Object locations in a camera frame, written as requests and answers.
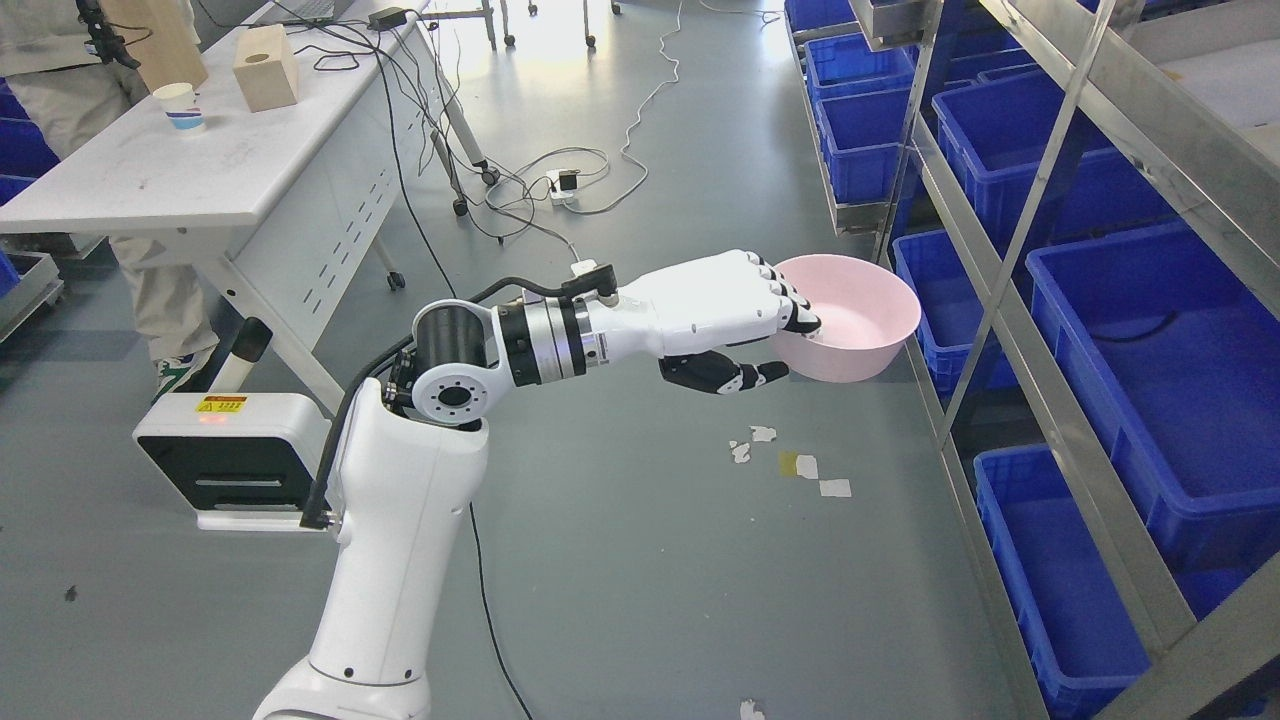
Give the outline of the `white black robot base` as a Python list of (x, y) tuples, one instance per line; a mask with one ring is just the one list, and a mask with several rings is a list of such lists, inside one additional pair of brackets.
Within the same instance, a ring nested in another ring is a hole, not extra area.
[(242, 391), (271, 338), (246, 319), (209, 389), (164, 395), (133, 430), (204, 530), (302, 529), (330, 421), (307, 396)]

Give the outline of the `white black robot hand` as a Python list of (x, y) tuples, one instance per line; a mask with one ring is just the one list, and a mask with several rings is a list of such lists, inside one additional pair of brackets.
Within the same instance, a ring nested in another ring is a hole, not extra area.
[(649, 272), (617, 300), (588, 301), (605, 359), (657, 359), (663, 380), (707, 395), (733, 395), (785, 378), (782, 361), (742, 364), (724, 346), (788, 332), (812, 336), (822, 320), (808, 299), (755, 252), (740, 249)]

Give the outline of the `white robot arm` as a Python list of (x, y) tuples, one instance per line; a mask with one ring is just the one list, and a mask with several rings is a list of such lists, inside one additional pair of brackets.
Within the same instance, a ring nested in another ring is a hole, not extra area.
[(443, 299), (413, 319), (410, 404), (361, 375), (348, 392), (303, 509), (335, 505), (335, 571), (308, 655), (268, 693), (259, 719), (425, 719), (433, 623), (461, 512), (483, 482), (485, 415), (521, 384), (584, 374), (588, 296), (618, 299), (612, 266), (576, 272), (559, 290), (485, 307)]

